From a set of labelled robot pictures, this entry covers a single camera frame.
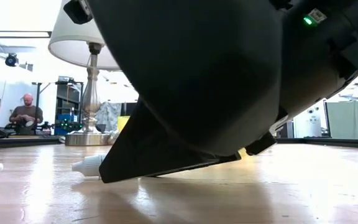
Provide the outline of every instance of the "security camera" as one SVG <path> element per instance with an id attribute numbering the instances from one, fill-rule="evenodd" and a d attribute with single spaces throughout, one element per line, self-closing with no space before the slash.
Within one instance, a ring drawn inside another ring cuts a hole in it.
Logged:
<path id="1" fill-rule="evenodd" d="M 19 59 L 15 53 L 9 53 L 5 59 L 5 64 L 9 67 L 16 67 L 19 64 Z"/>

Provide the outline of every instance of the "man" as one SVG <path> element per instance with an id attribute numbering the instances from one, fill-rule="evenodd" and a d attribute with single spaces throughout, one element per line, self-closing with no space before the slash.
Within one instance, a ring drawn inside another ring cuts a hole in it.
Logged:
<path id="1" fill-rule="evenodd" d="M 24 99 L 24 106 L 18 106 L 13 111 L 9 121 L 12 123 L 21 123 L 21 122 L 28 122 L 33 121 L 34 124 L 26 127 L 25 125 L 19 128 L 18 134 L 24 135 L 31 135 L 34 134 L 32 128 L 36 125 L 36 123 L 41 123 L 44 118 L 42 117 L 42 110 L 38 108 L 37 113 L 37 122 L 35 122 L 35 106 L 32 104 L 33 97 L 31 94 L 25 94 L 23 96 Z"/>

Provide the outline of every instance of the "shirt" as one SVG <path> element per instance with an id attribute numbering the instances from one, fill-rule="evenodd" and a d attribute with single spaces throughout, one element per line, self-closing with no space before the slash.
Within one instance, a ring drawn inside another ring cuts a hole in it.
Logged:
<path id="1" fill-rule="evenodd" d="M 11 118 L 15 118 L 17 115 L 29 115 L 31 117 L 35 117 L 35 106 L 18 106 L 17 108 L 15 108 L 15 110 L 12 112 L 11 114 Z M 38 108 L 38 114 L 37 114 L 37 118 L 40 120 L 40 123 L 44 120 L 44 118 L 42 117 L 42 110 L 41 108 Z M 36 122 L 34 122 L 34 124 L 30 127 L 20 127 L 19 128 L 19 133 L 18 134 L 25 134 L 25 135 L 31 135 L 34 134 L 34 131 L 32 130 L 32 128 L 36 125 Z"/>

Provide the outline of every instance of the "silver lamp stem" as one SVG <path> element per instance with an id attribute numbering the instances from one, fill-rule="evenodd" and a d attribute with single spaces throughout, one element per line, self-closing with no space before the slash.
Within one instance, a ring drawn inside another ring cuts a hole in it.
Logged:
<path id="1" fill-rule="evenodd" d="M 88 84 L 81 99 L 81 108 L 84 114 L 84 118 L 82 119 L 82 131 L 84 133 L 100 133 L 96 130 L 96 122 L 98 122 L 98 120 L 95 118 L 96 112 L 100 109 L 100 101 L 96 89 L 96 82 L 98 81 L 99 75 L 97 63 L 98 56 L 91 54 L 91 66 L 86 69 L 88 72 Z"/>

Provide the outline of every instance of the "white lampshade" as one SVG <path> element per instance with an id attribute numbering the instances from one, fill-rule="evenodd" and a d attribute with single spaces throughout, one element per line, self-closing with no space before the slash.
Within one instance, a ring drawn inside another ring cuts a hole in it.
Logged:
<path id="1" fill-rule="evenodd" d="M 94 42 L 103 45 L 98 55 L 98 68 L 102 70 L 119 70 L 116 61 L 105 46 L 94 19 L 86 24 L 75 24 L 63 10 L 63 6 L 68 2 L 69 0 L 62 1 L 48 45 L 50 53 L 68 63 L 87 67 L 90 59 L 88 43 Z"/>

